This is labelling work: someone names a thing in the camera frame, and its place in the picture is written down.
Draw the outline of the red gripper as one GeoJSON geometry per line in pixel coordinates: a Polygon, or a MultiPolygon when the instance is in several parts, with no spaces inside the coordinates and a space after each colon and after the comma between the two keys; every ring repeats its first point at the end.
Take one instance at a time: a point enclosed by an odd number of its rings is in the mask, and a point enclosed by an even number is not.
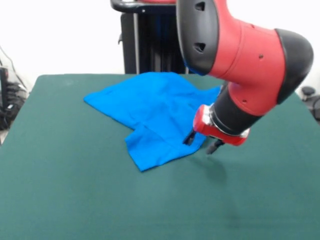
{"type": "Polygon", "coordinates": [[[243,131],[240,135],[230,135],[220,130],[210,118],[210,106],[202,104],[196,111],[193,119],[193,130],[183,140],[183,144],[190,146],[193,144],[195,136],[200,133],[206,137],[216,138],[206,149],[206,154],[213,154],[219,147],[223,146],[224,143],[239,146],[242,145],[248,138],[250,128],[243,131]]]}

